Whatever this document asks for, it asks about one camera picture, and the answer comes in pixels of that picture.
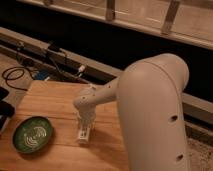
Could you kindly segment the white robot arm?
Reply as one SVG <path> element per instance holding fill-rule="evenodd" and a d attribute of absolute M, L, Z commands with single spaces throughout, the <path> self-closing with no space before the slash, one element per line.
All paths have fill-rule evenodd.
<path fill-rule="evenodd" d="M 134 62 L 101 88 L 86 87 L 73 101 L 78 139 L 89 139 L 96 106 L 116 101 L 129 171 L 191 171 L 182 107 L 188 80 L 185 61 L 164 53 Z"/>

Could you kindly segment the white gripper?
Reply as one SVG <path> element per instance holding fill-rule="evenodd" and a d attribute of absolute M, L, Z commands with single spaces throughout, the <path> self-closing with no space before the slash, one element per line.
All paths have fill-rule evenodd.
<path fill-rule="evenodd" d="M 90 139 L 91 132 L 93 130 L 93 125 L 91 125 L 95 120 L 95 113 L 94 112 L 79 112 L 78 113 L 78 139 L 82 139 L 82 126 L 88 127 L 88 139 Z"/>

